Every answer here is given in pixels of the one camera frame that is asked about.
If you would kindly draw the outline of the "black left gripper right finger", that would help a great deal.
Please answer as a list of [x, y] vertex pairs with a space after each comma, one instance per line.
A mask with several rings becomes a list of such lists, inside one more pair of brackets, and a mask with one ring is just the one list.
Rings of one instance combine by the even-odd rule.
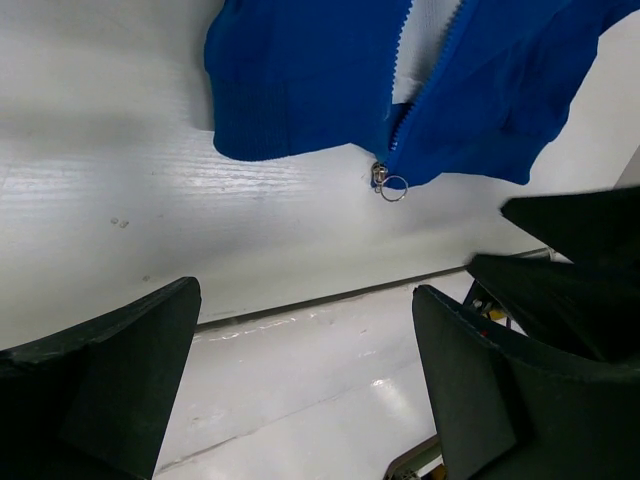
[[449, 478], [638, 478], [638, 369], [548, 346], [431, 286], [412, 315]]

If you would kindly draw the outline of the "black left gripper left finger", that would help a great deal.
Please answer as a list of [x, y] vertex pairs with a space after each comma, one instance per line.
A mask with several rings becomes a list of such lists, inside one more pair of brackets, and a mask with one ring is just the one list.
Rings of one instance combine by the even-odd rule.
[[2, 478], [152, 478], [200, 307], [183, 277], [3, 350]]

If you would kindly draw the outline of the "blue white red jacket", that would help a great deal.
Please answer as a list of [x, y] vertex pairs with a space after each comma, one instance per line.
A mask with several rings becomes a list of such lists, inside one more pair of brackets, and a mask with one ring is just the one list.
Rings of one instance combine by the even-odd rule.
[[395, 101], [408, 1], [228, 1], [204, 44], [213, 144], [264, 161], [354, 144], [377, 190], [443, 173], [526, 184], [566, 124], [600, 36], [635, 1], [455, 1], [435, 62]]

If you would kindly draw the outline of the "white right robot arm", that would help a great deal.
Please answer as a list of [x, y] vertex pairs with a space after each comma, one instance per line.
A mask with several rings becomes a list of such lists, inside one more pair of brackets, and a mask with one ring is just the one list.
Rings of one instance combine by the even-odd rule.
[[638, 187], [512, 198], [501, 213], [562, 258], [477, 254], [474, 279], [529, 337], [592, 360], [638, 361]]

